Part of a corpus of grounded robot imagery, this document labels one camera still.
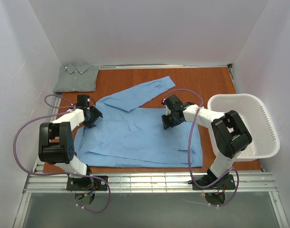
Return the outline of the folded grey long sleeve shirt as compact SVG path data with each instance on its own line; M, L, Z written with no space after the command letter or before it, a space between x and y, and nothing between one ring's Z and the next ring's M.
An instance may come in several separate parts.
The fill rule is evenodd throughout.
M94 92L99 73L98 66L73 66L69 64L59 69L58 81L54 93Z

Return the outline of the light blue long sleeve shirt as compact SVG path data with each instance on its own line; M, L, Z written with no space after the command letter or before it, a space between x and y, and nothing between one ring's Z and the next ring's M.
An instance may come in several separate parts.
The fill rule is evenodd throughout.
M96 102L103 118L95 127L78 129L74 148L78 159L99 167L186 168L191 123L164 130L163 108L144 104L174 87L169 76L105 96ZM202 167L198 128L191 141L191 166Z

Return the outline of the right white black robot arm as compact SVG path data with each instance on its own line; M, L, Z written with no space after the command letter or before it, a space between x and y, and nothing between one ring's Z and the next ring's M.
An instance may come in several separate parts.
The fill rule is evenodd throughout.
M192 182L200 189L217 185L232 169L240 152L252 143L252 136L240 115L231 110L227 113L205 109L192 102L183 103L176 95L162 100L166 114L162 115L164 129L172 128L183 122L191 122L188 139L188 168ZM195 180L191 168L191 141L195 125L203 126L212 131L212 142L216 143L217 154L207 175Z

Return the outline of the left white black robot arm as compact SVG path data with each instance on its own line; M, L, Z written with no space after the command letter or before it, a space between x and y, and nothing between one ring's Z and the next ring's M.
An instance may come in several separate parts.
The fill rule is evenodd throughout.
M90 169L75 156L72 131L79 125L95 127L103 114L90 102L89 95L78 95L74 105L58 119L39 128L38 156L42 162L56 165L72 178L88 178Z

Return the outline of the aluminium back frame rail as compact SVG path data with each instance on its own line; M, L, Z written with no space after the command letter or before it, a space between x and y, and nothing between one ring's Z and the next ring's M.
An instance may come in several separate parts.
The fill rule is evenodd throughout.
M227 67L227 65L212 65L212 66L188 66L188 65L104 65L99 66L100 70L124 70L124 69L170 69L170 68L216 68Z

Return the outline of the white plastic laundry basket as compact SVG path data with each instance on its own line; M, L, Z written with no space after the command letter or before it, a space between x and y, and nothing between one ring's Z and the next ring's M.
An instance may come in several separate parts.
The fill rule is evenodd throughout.
M280 140L262 100L250 94L218 94L212 96L207 108L216 112L236 111L250 132L253 142L237 157L237 162L251 162L276 155Z

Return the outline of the aluminium front frame rail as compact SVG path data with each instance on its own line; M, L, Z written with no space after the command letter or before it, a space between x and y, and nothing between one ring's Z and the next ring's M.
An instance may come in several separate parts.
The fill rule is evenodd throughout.
M235 182L239 182L239 192L277 191L274 177L269 172L239 171L239 178L232 174ZM107 173L111 193L187 193L192 186L187 182L187 172L156 173ZM68 193L66 175L29 176L25 193Z

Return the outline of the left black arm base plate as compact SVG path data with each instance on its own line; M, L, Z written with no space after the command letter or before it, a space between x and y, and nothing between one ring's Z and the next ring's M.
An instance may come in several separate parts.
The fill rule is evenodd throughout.
M104 181L91 178L71 178L67 180L67 191L91 191L91 190L107 190L107 186Z

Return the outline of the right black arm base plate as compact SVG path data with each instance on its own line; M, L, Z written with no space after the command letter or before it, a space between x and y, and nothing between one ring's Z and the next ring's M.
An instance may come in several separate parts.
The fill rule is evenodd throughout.
M200 186L206 186L206 185L211 184L212 182L213 180L208 175L204 175L200 179L196 180L196 183ZM206 190L218 190L218 189L225 189L225 190L236 189L233 175L227 174L217 183L215 183L209 188L206 188Z

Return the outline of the aluminium right frame rail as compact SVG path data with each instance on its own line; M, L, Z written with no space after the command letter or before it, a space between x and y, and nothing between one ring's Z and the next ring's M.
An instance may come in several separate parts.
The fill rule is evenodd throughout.
M231 80L232 80L232 83L233 83L233 86L234 86L234 90L236 92L236 87L235 87L235 84L234 84L234 76L233 76L233 64L230 63L227 65L227 69L228 69L228 72L230 74L230 77L231 77Z

